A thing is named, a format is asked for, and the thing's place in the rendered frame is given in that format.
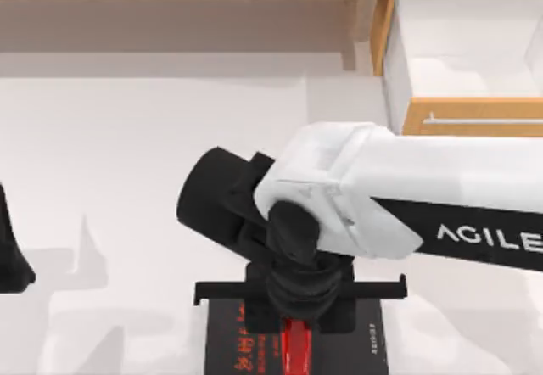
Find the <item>black book with red print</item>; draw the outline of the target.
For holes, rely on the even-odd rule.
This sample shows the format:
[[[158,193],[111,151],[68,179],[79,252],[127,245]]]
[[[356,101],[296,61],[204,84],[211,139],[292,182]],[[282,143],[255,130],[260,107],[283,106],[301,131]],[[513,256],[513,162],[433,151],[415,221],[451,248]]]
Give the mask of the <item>black book with red print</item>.
[[[244,303],[209,302],[202,375],[283,375],[280,337],[249,334]],[[312,336],[310,375],[389,375],[381,305],[360,300],[355,330]]]

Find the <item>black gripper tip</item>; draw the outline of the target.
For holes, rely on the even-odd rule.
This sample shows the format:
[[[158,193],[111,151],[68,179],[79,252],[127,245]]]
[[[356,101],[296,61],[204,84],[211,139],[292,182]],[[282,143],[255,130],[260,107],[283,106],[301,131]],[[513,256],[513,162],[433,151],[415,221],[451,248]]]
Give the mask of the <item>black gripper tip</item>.
[[[8,203],[0,184],[0,294],[21,294],[36,281],[12,228]]]

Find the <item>wooden open shelves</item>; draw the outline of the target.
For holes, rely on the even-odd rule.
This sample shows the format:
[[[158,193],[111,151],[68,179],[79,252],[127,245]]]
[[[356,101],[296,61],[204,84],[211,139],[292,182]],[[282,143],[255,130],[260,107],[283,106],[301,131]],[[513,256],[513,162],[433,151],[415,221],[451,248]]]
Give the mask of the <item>wooden open shelves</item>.
[[[336,53],[377,0],[0,0],[2,53]]]

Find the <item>pale wooden drawer front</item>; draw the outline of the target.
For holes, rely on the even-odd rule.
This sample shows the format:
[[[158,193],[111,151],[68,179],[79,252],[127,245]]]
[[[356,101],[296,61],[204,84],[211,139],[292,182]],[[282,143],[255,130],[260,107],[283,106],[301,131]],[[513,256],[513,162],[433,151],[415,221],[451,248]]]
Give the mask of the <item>pale wooden drawer front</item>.
[[[411,136],[543,137],[538,125],[424,125],[430,112],[439,118],[543,118],[543,97],[413,97],[393,130]]]

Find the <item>pulled-out drawer with white inside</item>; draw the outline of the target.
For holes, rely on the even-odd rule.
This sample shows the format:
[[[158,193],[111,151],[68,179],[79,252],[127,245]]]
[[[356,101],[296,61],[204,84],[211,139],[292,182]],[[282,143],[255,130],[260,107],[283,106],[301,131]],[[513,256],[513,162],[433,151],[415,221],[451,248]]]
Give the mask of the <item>pulled-out drawer with white inside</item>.
[[[543,0],[395,0],[383,83],[396,133],[412,98],[543,98]]]

